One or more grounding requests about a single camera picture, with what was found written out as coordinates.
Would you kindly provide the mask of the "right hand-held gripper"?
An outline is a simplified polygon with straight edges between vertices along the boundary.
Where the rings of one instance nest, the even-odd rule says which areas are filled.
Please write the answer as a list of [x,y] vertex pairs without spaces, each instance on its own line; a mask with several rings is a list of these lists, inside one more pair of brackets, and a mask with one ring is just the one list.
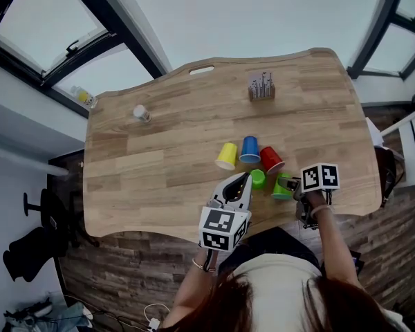
[[336,164],[317,163],[302,168],[299,178],[279,177],[279,186],[293,191],[293,198],[297,201],[295,214],[303,228],[318,229],[315,215],[320,209],[314,209],[306,195],[320,192],[324,195],[324,207],[331,209],[333,192],[340,189],[339,169]]

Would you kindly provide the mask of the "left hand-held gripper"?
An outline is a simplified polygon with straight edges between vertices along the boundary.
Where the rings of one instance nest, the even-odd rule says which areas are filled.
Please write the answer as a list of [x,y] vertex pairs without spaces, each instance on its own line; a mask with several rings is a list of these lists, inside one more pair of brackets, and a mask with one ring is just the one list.
[[[212,198],[221,203],[237,203],[239,209],[248,209],[251,193],[252,176],[241,172],[220,182]],[[252,213],[248,210],[204,206],[199,223],[200,247],[232,252],[247,233],[251,217]]]

